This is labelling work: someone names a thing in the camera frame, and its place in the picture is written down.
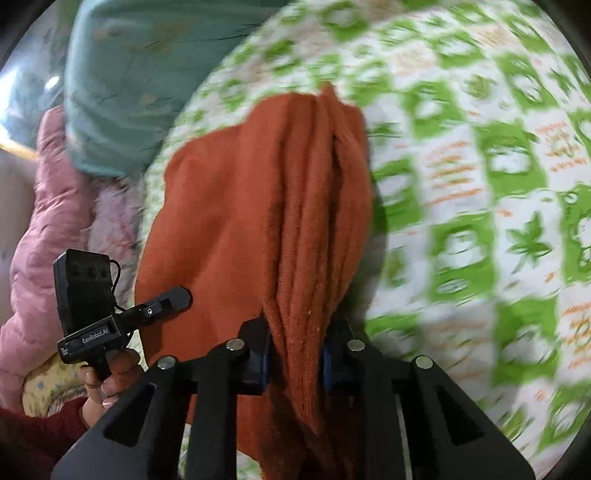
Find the person's left hand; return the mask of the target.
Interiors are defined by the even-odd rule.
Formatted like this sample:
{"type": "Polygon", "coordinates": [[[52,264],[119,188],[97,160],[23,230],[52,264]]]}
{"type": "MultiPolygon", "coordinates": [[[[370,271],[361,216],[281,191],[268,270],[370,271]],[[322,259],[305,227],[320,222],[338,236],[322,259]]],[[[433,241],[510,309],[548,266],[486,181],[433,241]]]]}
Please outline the person's left hand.
{"type": "Polygon", "coordinates": [[[109,370],[111,375],[100,380],[92,367],[82,366],[79,369],[79,378],[87,394],[81,415],[88,427],[93,427],[144,372],[140,356],[133,349],[115,353],[109,360],[109,370]]]}

